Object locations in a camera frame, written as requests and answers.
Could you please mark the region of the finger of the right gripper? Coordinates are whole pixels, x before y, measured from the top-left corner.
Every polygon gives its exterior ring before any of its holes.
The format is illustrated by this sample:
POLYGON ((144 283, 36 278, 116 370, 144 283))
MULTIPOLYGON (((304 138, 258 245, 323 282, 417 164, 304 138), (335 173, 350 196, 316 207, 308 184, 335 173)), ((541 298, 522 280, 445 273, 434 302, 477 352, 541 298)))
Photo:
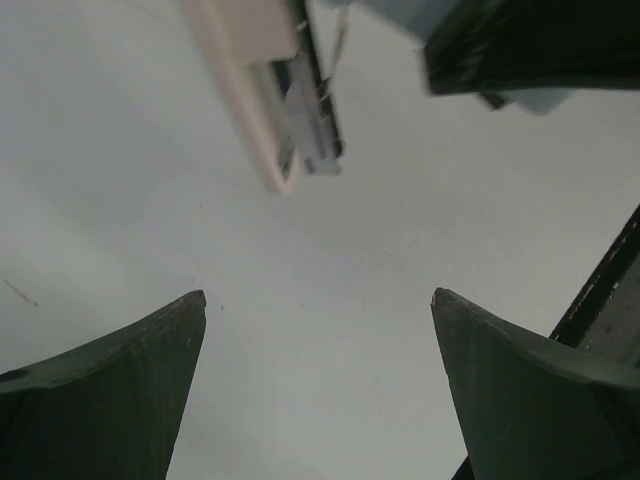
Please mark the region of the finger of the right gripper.
POLYGON ((423 49, 429 91, 639 87, 639 3, 463 1, 423 49))

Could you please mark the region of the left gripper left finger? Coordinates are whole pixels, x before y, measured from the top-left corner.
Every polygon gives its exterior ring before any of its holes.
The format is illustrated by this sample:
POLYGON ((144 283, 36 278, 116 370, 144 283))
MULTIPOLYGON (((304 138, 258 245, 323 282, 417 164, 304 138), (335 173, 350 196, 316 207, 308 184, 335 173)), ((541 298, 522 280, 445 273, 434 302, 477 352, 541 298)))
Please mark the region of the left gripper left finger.
POLYGON ((4 479, 164 479, 206 330, 191 291, 1 376, 4 479))

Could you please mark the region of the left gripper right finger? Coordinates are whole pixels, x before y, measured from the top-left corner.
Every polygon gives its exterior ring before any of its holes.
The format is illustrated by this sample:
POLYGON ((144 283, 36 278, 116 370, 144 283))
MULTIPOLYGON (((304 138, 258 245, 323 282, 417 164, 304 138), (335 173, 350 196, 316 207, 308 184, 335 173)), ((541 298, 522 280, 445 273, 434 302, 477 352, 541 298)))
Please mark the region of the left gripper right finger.
POLYGON ((636 479, 639 371, 439 288, 432 316, 477 479, 636 479))

